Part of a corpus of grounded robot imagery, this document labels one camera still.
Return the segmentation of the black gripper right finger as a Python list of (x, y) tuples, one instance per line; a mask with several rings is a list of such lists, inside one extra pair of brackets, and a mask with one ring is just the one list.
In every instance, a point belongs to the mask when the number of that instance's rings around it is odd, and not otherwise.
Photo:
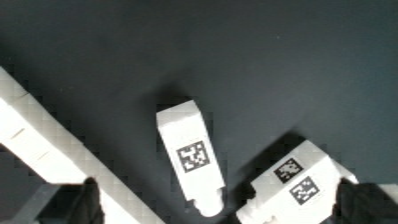
[(333, 224), (398, 224), (397, 183), (354, 183), (342, 179)]

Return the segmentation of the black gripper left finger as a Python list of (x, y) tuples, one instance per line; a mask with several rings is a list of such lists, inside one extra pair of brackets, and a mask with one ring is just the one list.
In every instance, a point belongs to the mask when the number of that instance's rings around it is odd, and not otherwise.
[(89, 177), (82, 183), (45, 184), (9, 224), (105, 224), (95, 178)]

